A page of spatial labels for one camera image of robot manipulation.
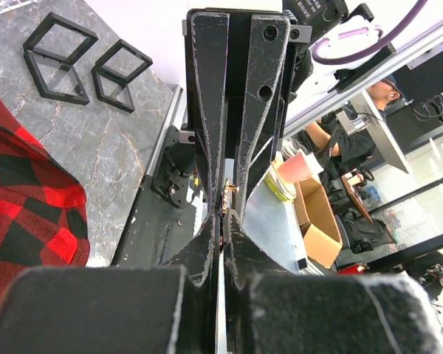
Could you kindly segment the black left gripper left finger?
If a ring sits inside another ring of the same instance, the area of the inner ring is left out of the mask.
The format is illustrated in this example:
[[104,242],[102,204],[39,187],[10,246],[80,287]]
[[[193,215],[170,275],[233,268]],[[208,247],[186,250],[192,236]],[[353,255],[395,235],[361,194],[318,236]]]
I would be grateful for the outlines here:
[[220,218],[207,213],[196,236],[165,266],[182,267],[169,353],[214,353]]

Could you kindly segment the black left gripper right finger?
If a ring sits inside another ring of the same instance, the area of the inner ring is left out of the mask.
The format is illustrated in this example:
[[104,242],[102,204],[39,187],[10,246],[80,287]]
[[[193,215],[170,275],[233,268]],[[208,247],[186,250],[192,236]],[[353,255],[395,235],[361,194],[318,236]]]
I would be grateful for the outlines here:
[[228,209],[223,220],[224,286],[227,346],[232,353],[268,353],[273,344],[269,330],[256,322],[265,310],[254,305],[253,291],[265,277],[294,274],[267,255],[244,231],[237,212]]

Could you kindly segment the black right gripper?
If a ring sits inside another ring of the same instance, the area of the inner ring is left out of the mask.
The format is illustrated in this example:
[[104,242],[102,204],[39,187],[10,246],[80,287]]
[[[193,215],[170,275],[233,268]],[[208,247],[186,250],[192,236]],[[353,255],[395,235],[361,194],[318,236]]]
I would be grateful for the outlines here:
[[188,129],[207,202],[219,205],[222,167],[232,159],[234,209],[243,210],[249,173],[265,173],[275,158],[312,22],[293,9],[207,8],[190,10],[185,30]]

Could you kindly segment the red black plaid shirt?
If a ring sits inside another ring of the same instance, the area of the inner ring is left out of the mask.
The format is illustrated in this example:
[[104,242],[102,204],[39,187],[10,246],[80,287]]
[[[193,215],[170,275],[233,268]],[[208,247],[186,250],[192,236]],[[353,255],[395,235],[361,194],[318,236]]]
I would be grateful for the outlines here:
[[85,266],[86,193],[0,99],[0,299],[24,269]]

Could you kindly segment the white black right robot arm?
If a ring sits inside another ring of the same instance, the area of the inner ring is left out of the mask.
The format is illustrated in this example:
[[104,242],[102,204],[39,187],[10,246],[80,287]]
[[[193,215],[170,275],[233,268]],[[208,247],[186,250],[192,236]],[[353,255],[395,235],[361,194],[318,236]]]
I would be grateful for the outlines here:
[[208,209],[226,206],[224,164],[234,161],[242,212],[275,158],[290,100],[311,63],[345,65],[388,45],[365,4],[283,1],[280,10],[188,11],[185,40],[188,128]]

